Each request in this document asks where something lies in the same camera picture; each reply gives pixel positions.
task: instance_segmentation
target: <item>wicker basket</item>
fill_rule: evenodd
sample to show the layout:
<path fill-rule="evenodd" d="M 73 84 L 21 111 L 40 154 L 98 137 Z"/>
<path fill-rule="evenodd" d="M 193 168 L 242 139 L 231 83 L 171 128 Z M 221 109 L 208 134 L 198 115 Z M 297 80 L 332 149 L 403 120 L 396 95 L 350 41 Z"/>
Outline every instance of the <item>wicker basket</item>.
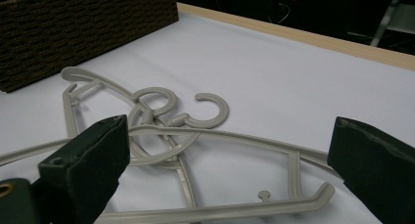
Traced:
<path fill-rule="evenodd" d="M 0 2 L 0 90 L 22 88 L 176 21 L 176 0 Z"/>

